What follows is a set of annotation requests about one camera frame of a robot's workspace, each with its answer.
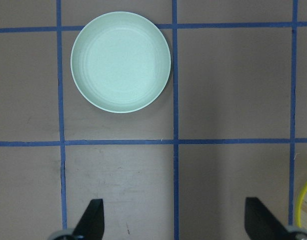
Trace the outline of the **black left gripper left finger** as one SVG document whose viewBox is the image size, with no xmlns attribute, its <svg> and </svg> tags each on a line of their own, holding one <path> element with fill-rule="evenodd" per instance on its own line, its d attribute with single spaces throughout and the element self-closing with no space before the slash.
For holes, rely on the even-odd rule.
<svg viewBox="0 0 307 240">
<path fill-rule="evenodd" d="M 72 232 L 75 240 L 102 240 L 104 236 L 104 202 L 92 199 Z"/>
</svg>

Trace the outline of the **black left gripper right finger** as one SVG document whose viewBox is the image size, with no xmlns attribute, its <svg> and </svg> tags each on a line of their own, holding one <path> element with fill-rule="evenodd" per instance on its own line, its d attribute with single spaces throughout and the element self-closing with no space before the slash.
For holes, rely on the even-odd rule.
<svg viewBox="0 0 307 240">
<path fill-rule="evenodd" d="M 284 240 L 288 235 L 287 229 L 257 197 L 245 199 L 244 228 L 251 240 Z"/>
</svg>

